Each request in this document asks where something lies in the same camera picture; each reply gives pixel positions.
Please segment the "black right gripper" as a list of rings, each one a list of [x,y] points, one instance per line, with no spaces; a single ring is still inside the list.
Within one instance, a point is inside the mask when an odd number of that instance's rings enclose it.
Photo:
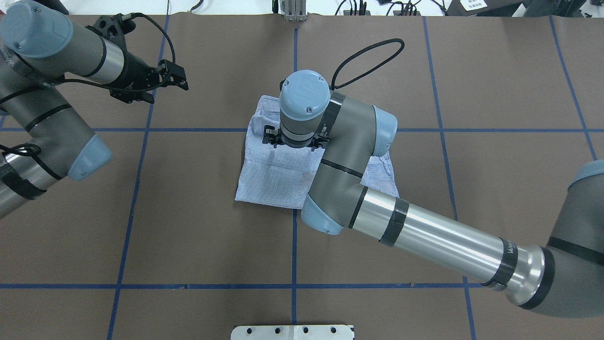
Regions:
[[[326,148],[329,138],[320,137],[314,133],[310,134],[310,137],[302,136],[301,140],[297,140],[291,137],[288,137],[285,134],[284,129],[276,128],[270,125],[264,125],[263,127],[263,136],[262,143],[265,145],[272,145],[276,148],[278,145],[286,145],[290,148],[301,149],[301,148],[311,148],[311,150]]]

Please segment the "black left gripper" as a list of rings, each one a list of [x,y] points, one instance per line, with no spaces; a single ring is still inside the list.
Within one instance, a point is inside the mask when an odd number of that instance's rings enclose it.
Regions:
[[[162,59],[152,67],[144,60],[128,51],[125,35],[136,28],[134,19],[144,18],[162,33],[168,43],[172,60]],[[103,52],[99,65],[85,75],[96,87],[109,91],[110,96],[124,103],[154,103],[151,91],[160,87],[177,86],[181,90],[189,89],[186,73],[176,63],[176,54],[172,41],[164,28],[146,14],[116,14],[101,16],[86,29],[100,37]]]

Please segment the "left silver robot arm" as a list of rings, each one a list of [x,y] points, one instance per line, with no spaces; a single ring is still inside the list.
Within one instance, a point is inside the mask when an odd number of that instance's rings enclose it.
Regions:
[[[64,177],[84,180],[112,158],[111,150],[58,91],[66,83],[108,90],[124,103],[153,104],[152,91],[188,90],[184,68],[171,60],[155,67],[127,49],[125,35],[140,12],[74,23],[63,9],[17,1],[1,17],[1,114],[12,116],[31,140],[1,146],[1,209],[6,217]]]

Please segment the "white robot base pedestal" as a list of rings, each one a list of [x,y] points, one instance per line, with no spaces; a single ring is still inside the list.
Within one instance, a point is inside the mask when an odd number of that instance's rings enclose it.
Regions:
[[[231,340],[354,340],[353,325],[244,325],[237,326]]]

